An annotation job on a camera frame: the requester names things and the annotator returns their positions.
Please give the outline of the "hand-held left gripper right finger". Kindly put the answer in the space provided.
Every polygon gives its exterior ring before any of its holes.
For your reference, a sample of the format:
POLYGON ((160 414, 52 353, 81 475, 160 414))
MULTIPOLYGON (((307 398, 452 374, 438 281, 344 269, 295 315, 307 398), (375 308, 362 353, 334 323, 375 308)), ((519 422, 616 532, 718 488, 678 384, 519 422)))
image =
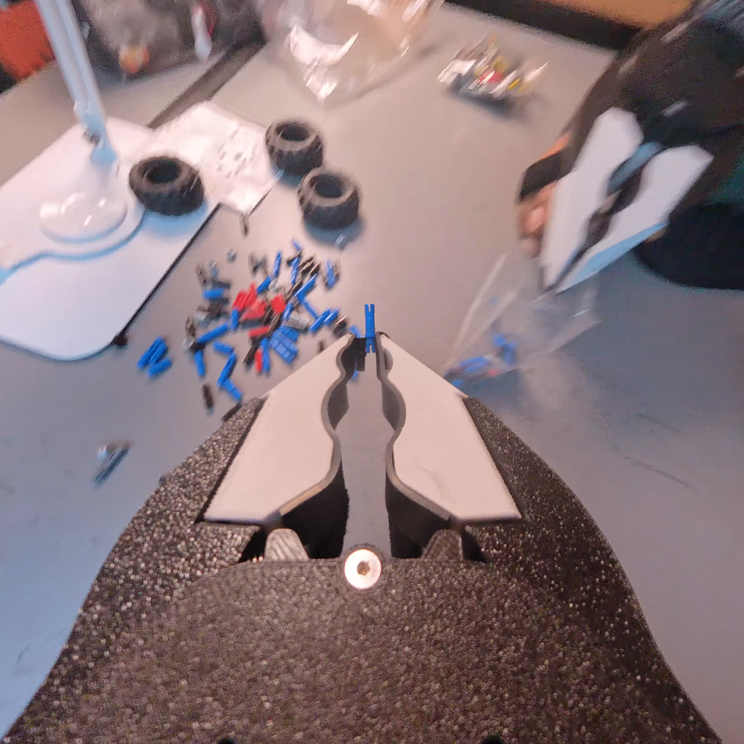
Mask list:
POLYGON ((386 334, 377 335, 377 375, 392 428, 386 469, 394 488, 461 525, 520 520, 467 408, 468 396, 386 334))

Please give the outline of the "person's right hand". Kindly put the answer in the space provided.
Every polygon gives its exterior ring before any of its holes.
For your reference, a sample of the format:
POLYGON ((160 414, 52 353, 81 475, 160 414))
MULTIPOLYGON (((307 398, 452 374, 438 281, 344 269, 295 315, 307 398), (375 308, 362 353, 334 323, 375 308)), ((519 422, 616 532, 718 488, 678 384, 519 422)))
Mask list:
POLYGON ((518 205, 518 237, 540 244, 551 212, 554 184, 526 196, 518 205))

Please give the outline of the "small bag of coloured parts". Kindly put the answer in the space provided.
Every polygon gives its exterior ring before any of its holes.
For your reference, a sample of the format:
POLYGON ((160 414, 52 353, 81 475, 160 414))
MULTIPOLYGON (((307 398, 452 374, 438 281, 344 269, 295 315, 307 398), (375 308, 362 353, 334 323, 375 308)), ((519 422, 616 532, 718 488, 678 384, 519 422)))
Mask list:
POLYGON ((437 81, 460 98, 512 105, 530 96, 547 67, 491 36, 460 49, 437 81))

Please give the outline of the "white sticker sheet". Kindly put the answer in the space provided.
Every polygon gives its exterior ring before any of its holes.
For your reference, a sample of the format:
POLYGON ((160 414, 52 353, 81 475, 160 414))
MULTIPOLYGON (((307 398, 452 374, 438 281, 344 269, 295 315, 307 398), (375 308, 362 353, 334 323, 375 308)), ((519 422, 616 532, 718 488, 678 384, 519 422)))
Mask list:
POLYGON ((203 102, 159 127, 143 153, 187 162, 211 202, 249 216, 277 181, 265 134, 265 127, 203 102))

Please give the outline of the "crumpled clear plastic bag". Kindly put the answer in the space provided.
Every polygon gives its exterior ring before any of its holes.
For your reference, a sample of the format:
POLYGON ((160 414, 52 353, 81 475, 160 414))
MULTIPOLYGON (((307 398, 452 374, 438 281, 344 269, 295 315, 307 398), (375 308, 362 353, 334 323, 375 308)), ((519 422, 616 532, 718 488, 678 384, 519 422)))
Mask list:
POLYGON ((443 1, 255 3, 269 50, 321 106, 361 97, 422 48, 443 1))

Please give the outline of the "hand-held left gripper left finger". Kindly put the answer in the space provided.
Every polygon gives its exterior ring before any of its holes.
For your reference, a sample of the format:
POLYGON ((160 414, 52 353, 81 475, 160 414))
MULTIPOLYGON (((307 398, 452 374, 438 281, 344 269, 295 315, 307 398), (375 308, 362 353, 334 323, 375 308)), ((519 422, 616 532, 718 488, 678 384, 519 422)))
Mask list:
POLYGON ((263 397, 204 512, 210 523, 267 526, 330 486, 349 409, 356 338, 337 340, 263 397))

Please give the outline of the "black toy tyre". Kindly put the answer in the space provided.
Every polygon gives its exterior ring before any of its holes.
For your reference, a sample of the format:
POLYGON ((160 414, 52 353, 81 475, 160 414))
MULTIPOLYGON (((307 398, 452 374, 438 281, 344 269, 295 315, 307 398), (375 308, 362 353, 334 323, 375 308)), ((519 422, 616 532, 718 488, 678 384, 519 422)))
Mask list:
POLYGON ((324 161, 321 133, 299 119, 275 121, 265 132, 265 147, 274 169, 293 177, 305 176, 324 161))
POLYGON ((199 171, 180 158, 157 155, 136 162, 129 172, 129 188, 141 206, 163 217, 183 217, 205 200, 199 171))
POLYGON ((358 220, 358 184, 344 172, 319 167, 302 179, 297 190, 303 220, 324 230, 338 231, 358 220))

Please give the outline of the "grey desk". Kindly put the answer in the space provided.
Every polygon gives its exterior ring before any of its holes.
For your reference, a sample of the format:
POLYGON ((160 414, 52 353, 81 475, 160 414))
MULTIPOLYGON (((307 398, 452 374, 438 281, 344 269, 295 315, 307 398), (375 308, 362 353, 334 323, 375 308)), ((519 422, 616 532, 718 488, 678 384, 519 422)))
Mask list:
MULTIPOLYGON (((556 139, 609 54, 461 9, 445 9, 423 52, 387 85, 317 107, 267 51, 214 97, 258 124, 314 123, 332 167, 362 191, 361 232, 340 253, 335 303, 439 371, 504 251, 517 246, 514 193, 556 139), (437 76, 494 36, 546 61, 512 105, 460 98, 437 76)), ((179 264, 268 255, 303 229, 278 184, 250 219, 214 214, 179 264)), ((558 352, 472 394, 543 458, 594 518, 632 583, 667 662, 724 742, 742 742, 742 295, 668 284, 632 259, 600 275, 600 320, 558 352)), ((2 345, 2 734, 56 661, 117 538, 158 485, 216 430, 184 399, 128 403, 129 341, 61 363, 2 345), (97 451, 131 448, 102 484, 97 451)))

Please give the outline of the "large pile of toy pins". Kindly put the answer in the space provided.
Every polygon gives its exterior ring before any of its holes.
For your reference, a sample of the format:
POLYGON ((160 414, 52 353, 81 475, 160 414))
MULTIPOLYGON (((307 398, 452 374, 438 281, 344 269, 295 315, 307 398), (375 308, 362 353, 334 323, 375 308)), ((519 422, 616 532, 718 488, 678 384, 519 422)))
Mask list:
POLYGON ((185 286, 179 266, 126 330, 133 345, 128 403, 157 406, 171 396, 206 414, 233 411, 250 397, 250 383, 292 371, 360 327, 335 303, 338 260, 304 250, 297 241, 268 255, 249 252, 246 269, 229 251, 223 262, 191 265, 185 286))

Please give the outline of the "white desk lamp stand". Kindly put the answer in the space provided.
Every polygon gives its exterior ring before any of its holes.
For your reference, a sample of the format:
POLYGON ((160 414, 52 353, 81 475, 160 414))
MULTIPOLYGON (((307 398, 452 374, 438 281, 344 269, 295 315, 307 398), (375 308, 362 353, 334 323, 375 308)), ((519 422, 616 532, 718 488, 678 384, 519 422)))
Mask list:
POLYGON ((154 132, 107 121, 70 2, 37 2, 72 99, 71 127, 1 189, 2 342, 77 361, 129 325, 215 209, 145 210, 129 188, 154 132))

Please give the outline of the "grey toy connector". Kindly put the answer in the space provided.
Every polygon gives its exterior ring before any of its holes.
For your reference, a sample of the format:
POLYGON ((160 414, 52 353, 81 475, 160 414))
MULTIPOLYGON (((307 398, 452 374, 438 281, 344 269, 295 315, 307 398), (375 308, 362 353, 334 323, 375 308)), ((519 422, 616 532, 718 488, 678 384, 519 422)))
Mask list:
POLYGON ((131 448, 128 441, 117 441, 101 446, 97 451, 98 466, 92 478, 96 485, 102 484, 115 471, 131 448))

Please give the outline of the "clear plastic bag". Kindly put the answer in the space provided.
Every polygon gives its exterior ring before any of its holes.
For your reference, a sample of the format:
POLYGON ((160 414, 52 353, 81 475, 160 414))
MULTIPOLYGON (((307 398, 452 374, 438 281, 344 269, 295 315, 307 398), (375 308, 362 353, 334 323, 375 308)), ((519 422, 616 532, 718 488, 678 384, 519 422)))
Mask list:
POLYGON ((544 290, 541 278, 536 259, 519 248, 498 258, 466 313, 443 373, 491 333, 516 342, 518 361, 512 370, 516 371, 566 346, 598 322, 598 277, 562 293, 544 290))
POLYGON ((422 48, 443 1, 255 3, 269 50, 321 106, 361 97, 422 48))

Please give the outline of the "small cluster of toy pins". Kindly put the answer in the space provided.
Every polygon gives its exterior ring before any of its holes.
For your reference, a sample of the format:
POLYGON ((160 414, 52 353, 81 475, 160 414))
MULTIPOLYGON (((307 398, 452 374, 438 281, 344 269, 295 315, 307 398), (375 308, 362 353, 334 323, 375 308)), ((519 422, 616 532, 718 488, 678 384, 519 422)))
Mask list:
POLYGON ((518 346, 510 337, 491 333, 463 352, 443 373, 456 387, 494 379, 516 369, 518 346))

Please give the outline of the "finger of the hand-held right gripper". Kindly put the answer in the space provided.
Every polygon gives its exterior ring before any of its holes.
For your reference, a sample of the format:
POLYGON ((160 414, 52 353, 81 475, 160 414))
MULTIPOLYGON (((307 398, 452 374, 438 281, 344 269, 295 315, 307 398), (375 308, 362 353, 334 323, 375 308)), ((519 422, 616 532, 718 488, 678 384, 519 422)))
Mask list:
POLYGON ((590 237, 607 178, 590 176, 587 185, 569 178, 559 192, 559 292, 581 284, 665 228, 677 204, 712 162, 698 146, 665 150, 641 171, 635 197, 609 217, 603 236, 590 237))
POLYGON ((609 109, 557 184, 540 257, 542 285, 561 293, 649 237, 649 143, 633 114, 609 109))

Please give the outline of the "toy truck set box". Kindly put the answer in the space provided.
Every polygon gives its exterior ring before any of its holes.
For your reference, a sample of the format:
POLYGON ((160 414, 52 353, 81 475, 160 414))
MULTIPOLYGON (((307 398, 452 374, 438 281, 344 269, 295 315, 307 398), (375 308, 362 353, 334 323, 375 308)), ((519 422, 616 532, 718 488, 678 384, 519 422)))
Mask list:
POLYGON ((250 1, 72 1, 94 68, 142 78, 262 37, 250 1))

